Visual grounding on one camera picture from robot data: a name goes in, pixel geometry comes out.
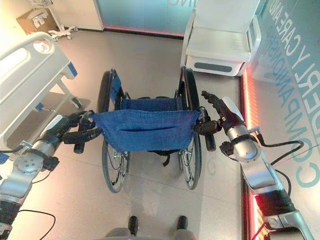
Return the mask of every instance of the white chair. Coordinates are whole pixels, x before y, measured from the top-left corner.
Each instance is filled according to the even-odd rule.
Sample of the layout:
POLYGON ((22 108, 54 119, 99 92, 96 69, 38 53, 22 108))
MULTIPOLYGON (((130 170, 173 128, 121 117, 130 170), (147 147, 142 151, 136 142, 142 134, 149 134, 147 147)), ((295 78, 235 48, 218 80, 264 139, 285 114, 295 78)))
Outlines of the white chair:
POLYGON ((74 79, 76 75, 73 64, 44 32, 25 36, 0 53, 0 149, 10 149, 7 146, 9 136, 56 84, 64 92, 64 98, 34 135, 26 139, 28 142, 32 143, 39 136, 65 101, 71 101, 76 108, 82 107, 61 80, 63 76, 74 79))
POLYGON ((198 0, 188 21, 180 65, 241 76, 261 42, 259 0, 198 0))

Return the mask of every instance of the wheelchair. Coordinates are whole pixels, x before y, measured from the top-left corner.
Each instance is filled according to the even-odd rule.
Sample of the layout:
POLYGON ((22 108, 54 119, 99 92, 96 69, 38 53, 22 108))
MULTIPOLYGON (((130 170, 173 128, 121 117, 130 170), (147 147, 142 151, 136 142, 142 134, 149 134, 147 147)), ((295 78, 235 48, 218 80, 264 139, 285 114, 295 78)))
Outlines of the wheelchair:
MULTIPOLYGON (((170 154, 178 153, 187 187, 196 188, 201 175, 202 153, 200 137, 192 126, 208 121, 210 117, 199 105, 196 81, 190 68, 181 68, 173 98, 131 99, 123 91, 116 70, 106 71, 100 85, 97 113, 92 119, 102 129, 102 169, 112 193, 122 189, 129 172, 130 152, 137 151, 166 156, 164 166, 169 163, 170 154), (109 111, 110 102, 114 105, 113 111, 109 111)), ((207 149, 209 139, 215 150, 213 135, 205 137, 207 149)))

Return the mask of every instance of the wall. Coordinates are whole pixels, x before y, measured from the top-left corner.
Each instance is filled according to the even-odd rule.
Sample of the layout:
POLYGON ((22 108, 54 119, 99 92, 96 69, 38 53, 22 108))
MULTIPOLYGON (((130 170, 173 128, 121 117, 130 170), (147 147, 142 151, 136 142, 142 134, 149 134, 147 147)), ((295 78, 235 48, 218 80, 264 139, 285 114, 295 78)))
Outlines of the wall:
POLYGON ((31 9, 29 0, 0 0, 0 49, 26 35, 16 18, 31 9))
MULTIPOLYGON (((304 142, 275 168, 290 177, 291 198, 315 239, 320 239, 319 9, 318 0, 267 1, 259 16, 261 45, 247 70, 265 142, 304 142)), ((294 147, 267 148, 267 159, 294 147)))
POLYGON ((196 0, 97 0, 105 28, 181 35, 196 0))
POLYGON ((55 0, 52 8, 65 26, 103 30, 95 0, 55 0))

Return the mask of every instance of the glass wall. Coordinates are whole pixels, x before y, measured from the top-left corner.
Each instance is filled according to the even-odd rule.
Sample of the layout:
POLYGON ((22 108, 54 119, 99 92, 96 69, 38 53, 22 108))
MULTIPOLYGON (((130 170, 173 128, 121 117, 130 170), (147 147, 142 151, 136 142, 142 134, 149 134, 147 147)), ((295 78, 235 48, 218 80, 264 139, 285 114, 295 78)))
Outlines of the glass wall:
POLYGON ((97 4, 105 28, 183 36, 197 0, 97 0, 97 4))
MULTIPOLYGON (((267 1, 258 17, 261 44, 244 77, 248 114, 261 126, 265 142, 304 142, 275 168, 291 179, 291 198, 315 239, 320 239, 319 9, 316 0, 267 1)), ((295 147, 264 151, 271 162, 295 147)))

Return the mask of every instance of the wheelchair spoke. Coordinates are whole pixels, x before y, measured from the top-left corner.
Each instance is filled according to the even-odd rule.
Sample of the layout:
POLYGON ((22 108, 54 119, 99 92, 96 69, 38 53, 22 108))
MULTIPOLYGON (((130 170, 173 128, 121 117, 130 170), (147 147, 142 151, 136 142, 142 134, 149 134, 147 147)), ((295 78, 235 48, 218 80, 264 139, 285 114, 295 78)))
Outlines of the wheelchair spoke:
POLYGON ((113 193, 118 193, 124 185, 128 172, 129 153, 117 152, 111 145, 104 143, 105 153, 102 156, 103 173, 107 186, 113 193))
POLYGON ((194 135, 189 146, 179 152, 179 164, 183 170, 184 180, 191 190, 197 186, 200 176, 201 159, 199 141, 199 136, 194 135))

